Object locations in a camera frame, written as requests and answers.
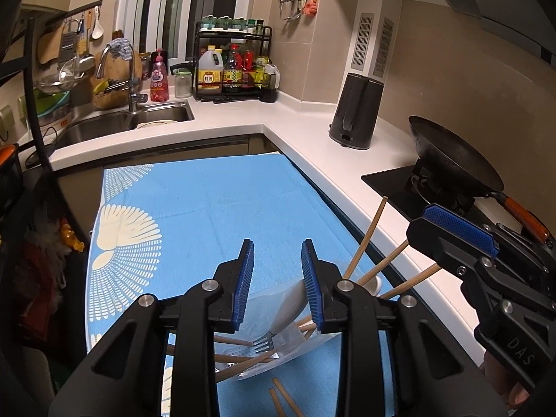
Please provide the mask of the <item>wooden chopstick from spoon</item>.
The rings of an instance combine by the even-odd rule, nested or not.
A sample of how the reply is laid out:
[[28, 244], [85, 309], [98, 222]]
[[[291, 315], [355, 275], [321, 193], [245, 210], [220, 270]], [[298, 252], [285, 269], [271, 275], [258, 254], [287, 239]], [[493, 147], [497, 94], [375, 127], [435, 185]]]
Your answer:
[[245, 341], [245, 340], [241, 340], [241, 339], [225, 337], [225, 336], [218, 335], [218, 334], [214, 335], [214, 342], [219, 343], [219, 344], [233, 344], [233, 345], [248, 346], [248, 347], [251, 347], [251, 346], [254, 345], [254, 343], [251, 342], [251, 341]]
[[398, 296], [403, 294], [404, 292], [408, 291], [409, 289], [419, 285], [424, 280], [428, 280], [430, 276], [433, 276], [435, 273], [441, 270], [441, 267], [434, 263], [430, 267], [426, 268], [425, 270], [418, 273], [413, 278], [406, 280], [404, 283], [401, 283], [397, 287], [385, 292], [380, 296], [380, 299], [391, 299], [393, 296]]
[[219, 373], [216, 373], [216, 382], [219, 383], [221, 381], [227, 380], [231, 377], [235, 377], [244, 371], [256, 366], [257, 364], [264, 363], [266, 360], [270, 359], [275, 354], [274, 350], [266, 351], [264, 353], [259, 354], [254, 358], [249, 358], [248, 360], [241, 361], [240, 363], [236, 363]]
[[376, 277], [381, 271], [383, 271], [393, 260], [395, 260], [407, 247], [409, 246], [408, 240], [404, 240], [399, 246], [394, 248], [392, 252], [384, 257], [378, 264], [375, 265], [371, 270], [369, 270], [365, 275], [361, 276], [357, 280], [359, 285], [365, 285], [374, 277]]

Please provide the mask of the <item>white handled fork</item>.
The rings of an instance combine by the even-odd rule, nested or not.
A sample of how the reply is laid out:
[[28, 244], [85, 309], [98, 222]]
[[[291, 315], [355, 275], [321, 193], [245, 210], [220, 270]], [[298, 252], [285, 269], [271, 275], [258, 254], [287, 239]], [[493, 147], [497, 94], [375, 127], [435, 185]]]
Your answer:
[[278, 355], [286, 355], [297, 349], [304, 341], [303, 333], [292, 323], [276, 335], [267, 332], [257, 338], [253, 348], [255, 354], [274, 350]]

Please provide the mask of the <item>clear plastic utensil holder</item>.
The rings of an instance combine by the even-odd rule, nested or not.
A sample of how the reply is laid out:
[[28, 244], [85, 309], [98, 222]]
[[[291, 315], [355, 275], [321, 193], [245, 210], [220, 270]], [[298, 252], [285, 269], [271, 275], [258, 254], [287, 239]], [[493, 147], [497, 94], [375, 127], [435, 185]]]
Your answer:
[[304, 284], [294, 279], [256, 292], [229, 343], [217, 342], [217, 381], [299, 367], [309, 377], [339, 372], [339, 336], [310, 327]]

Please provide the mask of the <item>chrome kitchen faucet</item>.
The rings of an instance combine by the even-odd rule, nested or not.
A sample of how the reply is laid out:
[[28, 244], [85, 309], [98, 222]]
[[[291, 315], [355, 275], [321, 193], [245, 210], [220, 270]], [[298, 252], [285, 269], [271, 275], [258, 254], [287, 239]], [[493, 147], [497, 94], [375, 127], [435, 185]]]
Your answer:
[[130, 113], [148, 100], [141, 92], [142, 71], [139, 54], [130, 40], [116, 38], [95, 57], [92, 103], [98, 109], [127, 105]]

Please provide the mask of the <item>black wok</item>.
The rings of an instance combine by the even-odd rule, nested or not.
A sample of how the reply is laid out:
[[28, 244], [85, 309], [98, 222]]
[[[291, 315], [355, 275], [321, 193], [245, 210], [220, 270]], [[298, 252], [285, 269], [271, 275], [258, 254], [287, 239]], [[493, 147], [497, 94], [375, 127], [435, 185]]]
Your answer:
[[504, 193], [495, 168], [472, 145], [442, 125], [412, 115], [408, 118], [417, 155], [430, 172], [442, 170], [474, 197], [493, 198], [541, 245], [553, 241], [550, 230], [515, 199]]

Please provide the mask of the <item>black gas stove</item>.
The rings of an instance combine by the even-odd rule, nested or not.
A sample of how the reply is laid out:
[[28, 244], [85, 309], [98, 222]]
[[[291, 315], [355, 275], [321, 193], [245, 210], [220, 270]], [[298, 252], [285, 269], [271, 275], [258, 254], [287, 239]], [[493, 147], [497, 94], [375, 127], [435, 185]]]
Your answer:
[[361, 180], [389, 203], [406, 219], [423, 214], [430, 204], [438, 204], [464, 219], [479, 225], [500, 223], [521, 232], [522, 226], [493, 199], [473, 197], [458, 183], [445, 183], [426, 170], [420, 160], [414, 165], [373, 172]]

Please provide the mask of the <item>blue patterned table mat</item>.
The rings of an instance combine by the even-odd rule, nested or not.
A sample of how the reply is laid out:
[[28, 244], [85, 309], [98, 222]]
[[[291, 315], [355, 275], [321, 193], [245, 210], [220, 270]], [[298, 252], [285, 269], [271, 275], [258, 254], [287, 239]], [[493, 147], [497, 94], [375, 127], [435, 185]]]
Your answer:
[[[357, 242], [282, 154], [241, 155], [112, 167], [104, 171], [88, 260], [90, 351], [140, 295], [179, 296], [254, 242], [245, 319], [234, 338], [254, 341], [303, 278], [301, 247], [343, 273]], [[274, 360], [218, 385], [221, 416], [276, 416], [278, 377], [304, 416], [335, 416], [340, 337], [290, 325]]]

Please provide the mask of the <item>black electric kettle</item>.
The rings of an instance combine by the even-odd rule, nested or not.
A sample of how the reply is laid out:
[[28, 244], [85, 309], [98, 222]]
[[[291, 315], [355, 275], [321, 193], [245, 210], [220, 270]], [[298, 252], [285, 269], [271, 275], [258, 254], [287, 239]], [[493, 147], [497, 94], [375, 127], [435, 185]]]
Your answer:
[[348, 73], [335, 109], [329, 137], [355, 150], [368, 150], [384, 84], [365, 75]]

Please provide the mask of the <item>stainless steel sink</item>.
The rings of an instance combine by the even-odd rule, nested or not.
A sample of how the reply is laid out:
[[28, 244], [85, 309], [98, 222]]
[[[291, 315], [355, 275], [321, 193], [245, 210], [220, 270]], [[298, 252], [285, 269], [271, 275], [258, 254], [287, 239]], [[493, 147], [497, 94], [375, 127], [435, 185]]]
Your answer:
[[148, 106], [136, 113], [127, 111], [110, 112], [83, 120], [72, 122], [57, 138], [55, 148], [61, 149], [95, 138], [118, 134], [121, 132], [146, 128], [164, 122], [189, 122], [194, 116], [188, 102], [166, 103]]

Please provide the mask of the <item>pink dish soap bottle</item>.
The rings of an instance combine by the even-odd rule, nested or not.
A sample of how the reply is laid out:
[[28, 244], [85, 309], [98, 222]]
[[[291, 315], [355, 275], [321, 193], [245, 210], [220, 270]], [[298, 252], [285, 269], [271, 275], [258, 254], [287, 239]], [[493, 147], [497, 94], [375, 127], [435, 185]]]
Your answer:
[[168, 73], [160, 49], [152, 62], [150, 94], [152, 102], [165, 103], [170, 99]]

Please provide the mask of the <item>black spice rack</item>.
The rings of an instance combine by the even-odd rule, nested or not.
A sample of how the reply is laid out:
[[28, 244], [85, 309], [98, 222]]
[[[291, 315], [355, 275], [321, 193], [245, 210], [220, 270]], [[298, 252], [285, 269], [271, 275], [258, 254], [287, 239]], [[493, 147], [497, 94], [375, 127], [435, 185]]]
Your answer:
[[[270, 58], [272, 28], [261, 20], [204, 18], [195, 27], [193, 41], [193, 97], [202, 102], [259, 100], [273, 103], [281, 73]], [[198, 92], [198, 63], [208, 45], [221, 50], [220, 94]]]

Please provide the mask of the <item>glass jar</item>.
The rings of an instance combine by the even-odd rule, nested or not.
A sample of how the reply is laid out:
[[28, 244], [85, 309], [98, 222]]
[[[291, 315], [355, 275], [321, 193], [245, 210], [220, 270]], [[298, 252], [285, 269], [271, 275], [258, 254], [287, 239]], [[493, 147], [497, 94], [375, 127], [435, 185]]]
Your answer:
[[192, 75], [188, 69], [176, 69], [174, 71], [174, 96], [177, 99], [191, 96]]

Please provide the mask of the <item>wooden cutting board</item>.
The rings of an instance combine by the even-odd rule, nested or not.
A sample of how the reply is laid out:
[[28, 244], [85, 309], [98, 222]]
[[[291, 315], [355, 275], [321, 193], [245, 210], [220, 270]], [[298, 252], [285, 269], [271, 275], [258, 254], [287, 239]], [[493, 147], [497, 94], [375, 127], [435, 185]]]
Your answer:
[[[134, 77], [142, 79], [142, 64], [139, 54], [134, 52]], [[114, 59], [111, 54], [106, 57], [104, 75], [96, 78], [94, 75], [90, 78], [93, 89], [106, 80], [127, 82], [129, 79], [129, 61], [124, 61], [120, 57]], [[91, 98], [93, 106], [98, 109], [113, 109], [128, 104], [128, 90], [113, 91], [102, 95], [93, 95]]]

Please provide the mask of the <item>yellow oil jug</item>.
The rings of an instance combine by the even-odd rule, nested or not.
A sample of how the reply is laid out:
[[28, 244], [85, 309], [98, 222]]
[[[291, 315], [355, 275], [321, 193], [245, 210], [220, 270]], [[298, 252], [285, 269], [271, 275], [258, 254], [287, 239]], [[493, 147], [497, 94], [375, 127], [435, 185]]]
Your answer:
[[198, 63], [198, 92], [220, 94], [222, 88], [223, 61], [221, 50], [208, 45]]

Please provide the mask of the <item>black shelving unit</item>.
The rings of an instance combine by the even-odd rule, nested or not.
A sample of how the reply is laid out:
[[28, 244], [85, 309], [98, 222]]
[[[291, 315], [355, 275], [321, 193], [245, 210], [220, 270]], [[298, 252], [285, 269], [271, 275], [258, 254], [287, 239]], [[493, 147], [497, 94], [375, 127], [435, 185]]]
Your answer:
[[45, 145], [42, 139], [41, 128], [39, 125], [37, 107], [34, 97], [33, 86], [33, 39], [36, 20], [31, 17], [27, 21], [26, 28], [23, 32], [24, 47], [21, 57], [16, 57], [9, 61], [1, 63], [1, 86], [8, 83], [12, 77], [22, 73], [24, 80], [25, 91], [25, 108], [27, 111], [28, 128], [31, 133], [30, 141], [19, 147], [20, 151], [28, 150], [32, 147], [35, 148], [40, 167], [44, 173], [52, 173], [53, 168], [49, 161], [49, 156], [45, 150]]

